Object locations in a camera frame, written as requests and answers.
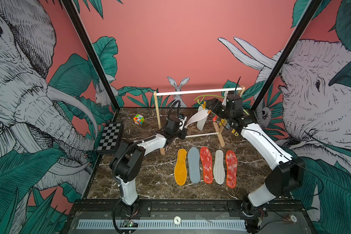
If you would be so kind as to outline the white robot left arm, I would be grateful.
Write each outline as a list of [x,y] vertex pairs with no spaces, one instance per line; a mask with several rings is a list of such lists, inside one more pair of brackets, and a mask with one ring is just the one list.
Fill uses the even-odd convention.
[[164,127],[152,136],[138,141],[123,140],[110,163],[114,180],[120,188],[121,203],[133,206],[138,200],[135,179],[139,174],[143,159],[146,155],[165,148],[174,139],[185,139],[187,117],[169,117]]

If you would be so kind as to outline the green clip hanger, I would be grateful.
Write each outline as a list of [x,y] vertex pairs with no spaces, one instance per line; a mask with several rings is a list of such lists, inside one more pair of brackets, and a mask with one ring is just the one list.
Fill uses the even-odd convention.
[[240,117],[243,115],[243,101],[238,94],[227,94],[224,98],[225,102],[218,98],[206,101],[206,109],[218,116],[220,119],[226,120],[236,134],[240,134],[242,129],[239,127]]

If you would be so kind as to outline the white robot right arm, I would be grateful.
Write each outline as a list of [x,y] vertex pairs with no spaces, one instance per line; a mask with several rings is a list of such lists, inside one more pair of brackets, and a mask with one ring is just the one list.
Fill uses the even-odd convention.
[[226,102],[217,98],[207,102],[206,109],[221,119],[250,142],[272,170],[263,185],[247,195],[249,207],[259,207],[285,193],[300,188],[303,182],[305,162],[295,159],[280,148],[260,127],[253,115],[243,108],[239,95],[228,94]]

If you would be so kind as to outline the grey striped insole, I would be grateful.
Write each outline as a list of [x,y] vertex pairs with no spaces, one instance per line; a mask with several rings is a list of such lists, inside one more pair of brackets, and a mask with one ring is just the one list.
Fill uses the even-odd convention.
[[197,129],[202,131],[203,128],[204,128],[204,125],[206,123],[206,120],[207,120],[207,111],[203,108],[203,106],[200,106],[198,108],[198,113],[200,113],[200,116],[202,116],[202,119],[200,119],[198,122],[197,122]]
[[209,115],[209,110],[203,109],[197,113],[195,113],[191,118],[188,120],[187,124],[184,126],[184,128],[187,128],[190,124],[202,121],[206,119]]

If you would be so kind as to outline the white smooth insole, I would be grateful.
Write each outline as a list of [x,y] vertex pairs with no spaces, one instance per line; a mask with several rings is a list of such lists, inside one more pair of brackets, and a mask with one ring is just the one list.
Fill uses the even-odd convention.
[[189,177],[193,184],[198,184],[200,182],[200,153],[196,147],[192,147],[187,155],[188,167],[189,167]]

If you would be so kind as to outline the red orange-edged insole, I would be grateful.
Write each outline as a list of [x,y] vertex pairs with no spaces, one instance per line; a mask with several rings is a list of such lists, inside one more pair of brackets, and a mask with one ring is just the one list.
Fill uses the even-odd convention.
[[207,184],[213,183],[213,159],[210,150],[207,147],[202,147],[200,150],[200,159],[203,166],[203,180]]
[[225,162],[227,166],[227,178],[226,184],[230,188],[235,188],[237,185],[237,167],[238,160],[236,154],[228,150],[225,157]]

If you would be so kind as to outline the yellow-edged insole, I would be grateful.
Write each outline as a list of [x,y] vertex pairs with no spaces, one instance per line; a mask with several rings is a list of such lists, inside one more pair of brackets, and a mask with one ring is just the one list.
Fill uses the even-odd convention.
[[175,181],[179,186],[183,186],[187,179],[186,157],[187,151],[185,149],[179,149],[174,168]]

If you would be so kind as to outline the grey textured insole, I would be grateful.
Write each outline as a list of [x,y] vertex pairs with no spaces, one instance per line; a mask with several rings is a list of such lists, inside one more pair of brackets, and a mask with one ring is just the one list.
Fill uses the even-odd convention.
[[214,161],[214,167],[213,167],[213,177],[216,181],[217,184],[221,185],[225,181],[225,169],[223,165],[223,151],[222,150],[217,150],[215,152],[215,161]]

